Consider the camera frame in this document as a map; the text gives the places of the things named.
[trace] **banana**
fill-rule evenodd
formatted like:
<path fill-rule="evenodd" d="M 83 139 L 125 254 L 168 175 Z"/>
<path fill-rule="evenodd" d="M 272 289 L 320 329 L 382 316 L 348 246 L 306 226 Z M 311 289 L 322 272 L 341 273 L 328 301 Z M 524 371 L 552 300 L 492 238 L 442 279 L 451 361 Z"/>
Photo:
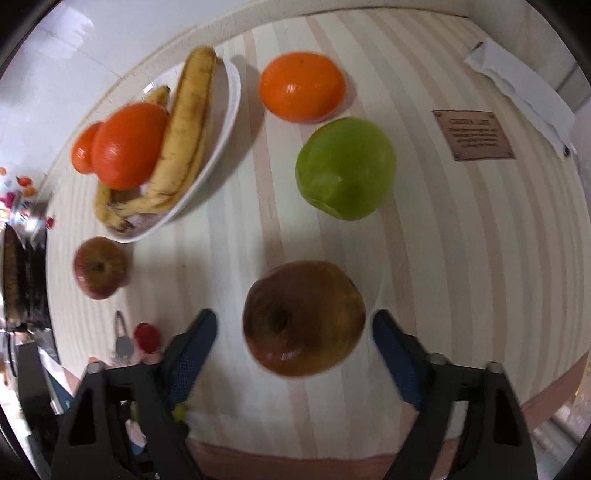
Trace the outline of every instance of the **banana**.
<path fill-rule="evenodd" d="M 170 88 L 167 85 L 162 85 L 156 89 L 153 89 L 148 96 L 145 98 L 146 103 L 155 103 L 162 105 L 166 108 L 168 99 L 170 97 Z M 95 194 L 95 215 L 96 217 L 107 227 L 114 228 L 118 231 L 127 230 L 133 228 L 131 223 L 121 218 L 115 212 L 111 210 L 109 204 L 112 200 L 111 189 L 102 183 L 100 180 L 96 187 Z"/>
<path fill-rule="evenodd" d="M 144 99 L 144 102 L 155 103 L 156 105 L 161 105 L 164 108 L 166 108 L 166 106 L 168 105 L 169 98 L 170 98 L 170 87 L 167 85 L 162 85 L 162 86 L 150 91 L 148 96 Z"/>
<path fill-rule="evenodd" d="M 204 129 L 204 133 L 207 134 L 209 127 Z M 203 155 L 205 154 L 205 147 L 207 146 L 207 142 L 199 142 L 199 147 L 195 152 L 195 156 L 193 157 L 193 161 L 191 163 L 191 167 L 189 168 L 189 173 L 183 180 L 183 184 L 177 190 L 177 192 L 171 196 L 165 203 L 160 205 L 151 205 L 150 203 L 146 202 L 144 197 L 139 197 L 128 202 L 119 203 L 116 206 L 116 213 L 113 212 L 114 215 L 118 216 L 119 218 L 127 218 L 136 213 L 164 213 L 171 210 L 181 199 L 181 197 L 187 193 L 187 190 L 197 178 L 199 171 L 201 170 L 202 166 L 202 159 Z"/>
<path fill-rule="evenodd" d="M 132 228 L 131 223 L 111 211 L 111 189 L 100 180 L 96 187 L 95 194 L 95 215 L 107 227 L 123 231 Z"/>
<path fill-rule="evenodd" d="M 189 55 L 150 182 L 142 197 L 112 206 L 118 216 L 170 210 L 194 182 L 203 163 L 216 59 L 210 47 Z"/>

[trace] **screw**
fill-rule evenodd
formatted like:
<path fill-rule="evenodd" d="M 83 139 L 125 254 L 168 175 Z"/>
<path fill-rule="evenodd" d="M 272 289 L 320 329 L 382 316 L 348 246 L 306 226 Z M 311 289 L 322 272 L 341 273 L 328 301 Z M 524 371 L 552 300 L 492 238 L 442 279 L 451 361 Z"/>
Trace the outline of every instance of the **screw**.
<path fill-rule="evenodd" d="M 489 372 L 493 372 L 494 374 L 501 374 L 505 371 L 503 369 L 503 366 L 497 362 L 489 363 L 486 368 L 488 369 Z"/>
<path fill-rule="evenodd" d="M 432 353 L 429 355 L 429 363 L 433 365 L 445 365 L 447 363 L 447 358 L 440 353 Z"/>
<path fill-rule="evenodd" d="M 86 373 L 88 374 L 97 374 L 101 370 L 103 370 L 103 364 L 101 362 L 92 362 L 86 367 Z"/>

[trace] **wooden table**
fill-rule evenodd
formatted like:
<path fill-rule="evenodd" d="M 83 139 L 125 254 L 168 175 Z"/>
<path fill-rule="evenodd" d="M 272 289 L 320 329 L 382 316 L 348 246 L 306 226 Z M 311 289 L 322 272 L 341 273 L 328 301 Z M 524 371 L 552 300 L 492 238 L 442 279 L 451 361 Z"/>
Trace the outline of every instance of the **wooden table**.
<path fill-rule="evenodd" d="M 484 38 L 464 18 L 380 9 L 275 22 L 219 46 L 243 81 L 228 149 L 190 207 L 134 244 L 131 284 L 111 299 L 89 300 L 72 275 L 78 245 L 104 233 L 91 208 L 95 180 L 70 170 L 55 195 L 48 294 L 63 365 L 80 375 L 90 355 L 109 358 L 116 309 L 130 329 L 153 322 L 169 338 L 212 308 L 219 338 L 190 401 L 195 438 L 294 459 L 386 455 L 371 474 L 367 463 L 344 464 L 343 478 L 373 478 L 414 416 L 369 324 L 343 364 L 301 380 L 264 371 L 242 337 L 257 278 L 287 261 L 326 259 L 355 282 L 369 314 L 389 309 L 429 351 L 463 365 L 503 363 L 530 422 L 544 420 L 574 393 L 589 348 L 591 229 L 574 162 L 463 63 Z M 288 124 L 260 103 L 259 72 L 292 50 L 335 59 L 349 78 L 340 115 L 370 119 L 397 149 L 392 193 L 363 220 L 338 221 L 300 197 L 295 160 L 317 126 Z M 441 109 L 495 112 L 517 158 L 455 162 L 432 113 Z M 459 431 L 453 423 L 450 436 Z M 228 452 L 199 455 L 223 468 Z"/>

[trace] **paper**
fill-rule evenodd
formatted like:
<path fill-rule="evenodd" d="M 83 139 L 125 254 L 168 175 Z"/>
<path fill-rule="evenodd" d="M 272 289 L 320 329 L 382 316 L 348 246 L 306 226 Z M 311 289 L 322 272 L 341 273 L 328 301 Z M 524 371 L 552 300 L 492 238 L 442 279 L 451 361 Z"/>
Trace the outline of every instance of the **paper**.
<path fill-rule="evenodd" d="M 570 154 L 575 114 L 542 77 L 490 38 L 470 54 L 466 63 L 495 82 L 560 158 L 566 152 Z"/>

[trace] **red apple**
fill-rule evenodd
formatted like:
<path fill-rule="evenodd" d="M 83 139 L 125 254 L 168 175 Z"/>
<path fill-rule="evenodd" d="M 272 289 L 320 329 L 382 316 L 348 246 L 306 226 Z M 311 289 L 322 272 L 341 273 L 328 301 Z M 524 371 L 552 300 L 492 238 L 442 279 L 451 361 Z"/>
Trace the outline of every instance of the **red apple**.
<path fill-rule="evenodd" d="M 109 298 L 127 281 L 128 263 L 114 241 L 96 236 L 84 242 L 74 257 L 80 289 L 94 300 Z"/>
<path fill-rule="evenodd" d="M 248 348 L 263 367 L 299 377 L 327 370 L 351 353 L 363 333 L 365 306 L 339 267 L 300 261 L 252 285 L 242 321 Z"/>

